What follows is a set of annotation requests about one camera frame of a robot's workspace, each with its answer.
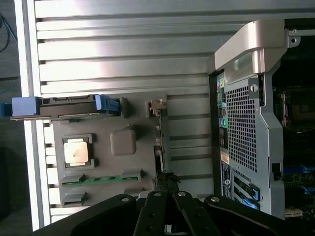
black cable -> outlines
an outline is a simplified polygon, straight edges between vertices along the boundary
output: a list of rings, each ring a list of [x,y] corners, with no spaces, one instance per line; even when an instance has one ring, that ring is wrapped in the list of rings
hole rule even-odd
[[[1,82],[1,81],[12,81],[12,80],[18,80],[19,78],[20,78],[20,76],[1,77],[1,78],[0,78],[0,82]]]
[[[6,37],[6,44],[5,46],[0,50],[0,53],[2,53],[9,45],[10,43],[10,29],[7,26],[7,24],[5,24],[5,19],[0,15],[0,28],[5,25],[6,28],[6,33],[7,33],[7,37]]]

screw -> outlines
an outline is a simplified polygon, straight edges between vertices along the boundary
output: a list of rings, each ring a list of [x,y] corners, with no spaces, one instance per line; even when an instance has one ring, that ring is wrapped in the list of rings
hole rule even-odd
[[[212,198],[211,198],[211,201],[217,203],[217,202],[220,201],[220,199],[217,198],[217,197],[212,197]]]
[[[180,197],[184,197],[184,196],[186,196],[186,193],[184,193],[184,192],[179,192],[177,195],[180,196]]]
[[[258,86],[257,85],[252,85],[251,86],[251,91],[252,92],[256,92],[258,90]]]

perforated metal grille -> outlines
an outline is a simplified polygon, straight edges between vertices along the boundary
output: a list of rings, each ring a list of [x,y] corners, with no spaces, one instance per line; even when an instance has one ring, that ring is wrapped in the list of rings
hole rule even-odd
[[[230,158],[257,172],[254,100],[248,86],[226,93]]]

